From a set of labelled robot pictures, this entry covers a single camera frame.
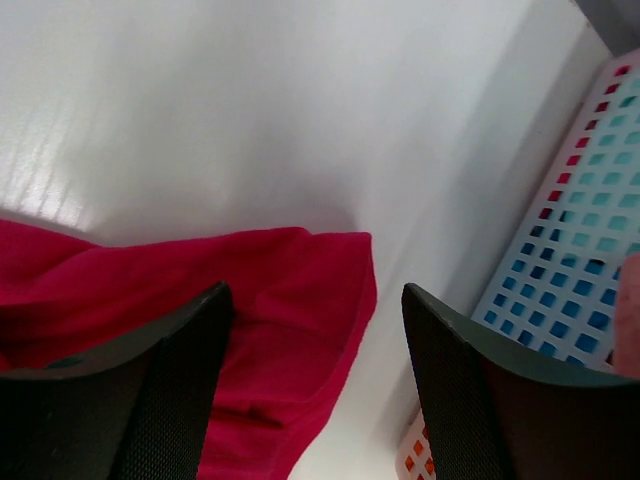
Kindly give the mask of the crimson red t shirt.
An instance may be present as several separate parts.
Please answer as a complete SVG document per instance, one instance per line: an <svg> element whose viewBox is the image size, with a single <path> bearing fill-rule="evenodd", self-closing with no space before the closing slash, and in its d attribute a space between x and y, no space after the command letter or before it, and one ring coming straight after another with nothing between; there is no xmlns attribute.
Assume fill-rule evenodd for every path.
<svg viewBox="0 0 640 480"><path fill-rule="evenodd" d="M302 228L104 247L1 224L1 366L42 367L218 282L236 316L198 475L285 479L327 424L376 306L371 237Z"/></svg>

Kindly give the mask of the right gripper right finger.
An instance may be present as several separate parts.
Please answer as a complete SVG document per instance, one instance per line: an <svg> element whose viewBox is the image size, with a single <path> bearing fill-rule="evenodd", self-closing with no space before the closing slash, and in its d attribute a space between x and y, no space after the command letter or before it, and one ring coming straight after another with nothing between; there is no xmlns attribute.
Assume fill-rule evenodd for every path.
<svg viewBox="0 0 640 480"><path fill-rule="evenodd" d="M438 478L638 478L638 381L531 350L413 283L401 303Z"/></svg>

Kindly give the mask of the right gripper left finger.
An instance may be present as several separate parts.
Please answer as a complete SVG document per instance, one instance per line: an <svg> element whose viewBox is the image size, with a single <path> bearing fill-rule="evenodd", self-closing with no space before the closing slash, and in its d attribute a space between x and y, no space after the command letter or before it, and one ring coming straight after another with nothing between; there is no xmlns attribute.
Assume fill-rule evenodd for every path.
<svg viewBox="0 0 640 480"><path fill-rule="evenodd" d="M142 327L1 376L5 479L193 479L233 320L218 283Z"/></svg>

